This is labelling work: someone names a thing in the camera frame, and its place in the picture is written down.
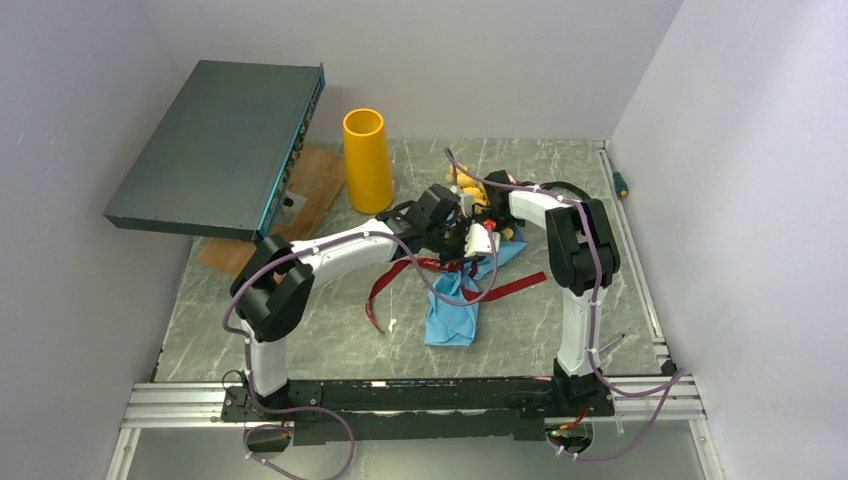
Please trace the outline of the artificial flower bunch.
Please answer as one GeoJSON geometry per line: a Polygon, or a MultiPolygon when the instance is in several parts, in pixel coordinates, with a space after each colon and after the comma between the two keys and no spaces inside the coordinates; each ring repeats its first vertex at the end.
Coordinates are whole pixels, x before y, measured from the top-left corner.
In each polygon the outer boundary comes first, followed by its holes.
{"type": "MultiPolygon", "coordinates": [[[[439,234],[443,240],[450,242],[455,241],[461,236],[465,236],[472,223],[479,223],[473,218],[473,214],[465,214],[460,209],[459,196],[455,193],[455,188],[476,187],[483,191],[483,186],[489,184],[475,180],[469,174],[461,173],[453,166],[448,168],[446,179],[449,182],[449,190],[458,197],[458,205],[449,209],[445,228],[439,234]]],[[[514,224],[511,227],[504,229],[502,232],[498,232],[501,234],[501,238],[506,241],[513,241],[517,239],[518,227],[516,224],[519,223],[519,220],[513,214],[512,216],[514,217],[514,224]]]]}

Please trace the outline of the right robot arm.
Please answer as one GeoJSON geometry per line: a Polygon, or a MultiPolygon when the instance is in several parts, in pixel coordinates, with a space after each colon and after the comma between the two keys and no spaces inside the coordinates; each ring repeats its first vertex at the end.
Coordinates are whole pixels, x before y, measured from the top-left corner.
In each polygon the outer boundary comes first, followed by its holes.
{"type": "Polygon", "coordinates": [[[550,273],[563,296],[562,340],[552,373],[551,401],[574,415],[609,394],[600,379],[601,304],[621,257],[603,204],[577,201],[539,185],[522,186],[501,170],[481,183],[499,226],[531,223],[545,230],[550,273]]]}

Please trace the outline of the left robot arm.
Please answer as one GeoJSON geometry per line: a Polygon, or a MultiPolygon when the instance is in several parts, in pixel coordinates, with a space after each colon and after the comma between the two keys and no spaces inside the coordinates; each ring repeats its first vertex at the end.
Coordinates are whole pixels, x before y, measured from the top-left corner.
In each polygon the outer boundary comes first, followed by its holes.
{"type": "Polygon", "coordinates": [[[434,184],[414,201],[377,213],[362,225],[317,240],[259,242],[230,287],[223,327],[245,343],[248,407],[264,420],[287,406],[287,338],[301,323],[312,290],[376,264],[409,259],[422,250],[443,265],[466,256],[480,211],[472,196],[434,184]]]}

